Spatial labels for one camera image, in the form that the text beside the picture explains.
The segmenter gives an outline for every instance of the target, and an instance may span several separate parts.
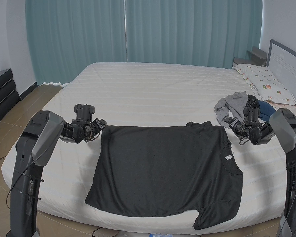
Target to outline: headboard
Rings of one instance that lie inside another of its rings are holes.
[[[271,39],[266,66],[296,99],[296,52]]]

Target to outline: t-shirt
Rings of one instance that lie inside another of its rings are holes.
[[[118,215],[164,217],[197,210],[196,230],[234,218],[242,175],[225,128],[106,126],[85,203]]]

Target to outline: curtain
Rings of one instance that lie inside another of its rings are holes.
[[[231,68],[259,46],[262,0],[125,0],[129,62]]]
[[[124,0],[26,0],[38,84],[72,81],[94,62],[125,62]]]

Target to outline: white wall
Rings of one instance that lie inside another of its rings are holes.
[[[19,94],[36,82],[27,44],[25,0],[0,0],[0,70],[9,68]]]
[[[270,39],[296,52],[296,0],[263,0],[260,48],[267,53]]]

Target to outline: white pillow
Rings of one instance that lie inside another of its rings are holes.
[[[233,67],[246,80],[260,100],[277,104],[295,105],[296,100],[284,85],[281,84],[268,67],[251,64],[239,64]]]

